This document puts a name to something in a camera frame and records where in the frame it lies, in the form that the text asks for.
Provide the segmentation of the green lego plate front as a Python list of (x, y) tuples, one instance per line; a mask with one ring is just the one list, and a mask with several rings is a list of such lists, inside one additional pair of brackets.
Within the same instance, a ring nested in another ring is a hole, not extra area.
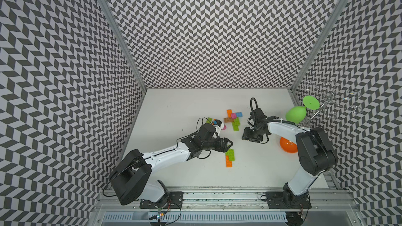
[(236, 125), (234, 122), (232, 123), (232, 127), (234, 131), (239, 131), (238, 125)]

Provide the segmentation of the brown lego plate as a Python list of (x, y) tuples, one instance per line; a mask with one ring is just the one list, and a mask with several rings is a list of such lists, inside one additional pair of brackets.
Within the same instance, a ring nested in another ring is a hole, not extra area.
[(234, 119), (229, 118), (229, 117), (224, 118), (224, 123), (228, 123), (228, 122), (234, 122)]

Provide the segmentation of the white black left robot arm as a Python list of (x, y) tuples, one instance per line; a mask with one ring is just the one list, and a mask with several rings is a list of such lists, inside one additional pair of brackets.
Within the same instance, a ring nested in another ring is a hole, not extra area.
[(200, 156), (203, 151), (226, 153), (233, 142), (219, 136), (224, 124), (203, 124), (197, 131), (178, 138), (175, 145), (160, 151), (141, 153), (131, 150), (110, 173), (108, 179), (121, 205), (137, 199), (164, 204), (170, 192), (161, 180), (150, 181), (152, 174)]

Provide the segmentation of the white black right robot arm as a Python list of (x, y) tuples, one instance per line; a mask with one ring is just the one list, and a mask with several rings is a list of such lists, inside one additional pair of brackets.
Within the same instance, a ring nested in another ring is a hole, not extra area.
[(283, 200), (288, 204), (306, 200), (309, 188), (319, 175), (338, 161), (332, 143), (321, 128), (303, 128), (276, 116), (268, 117), (260, 108), (251, 110), (248, 124), (242, 140), (262, 144), (263, 137), (275, 134), (296, 144), (300, 168), (283, 187)]

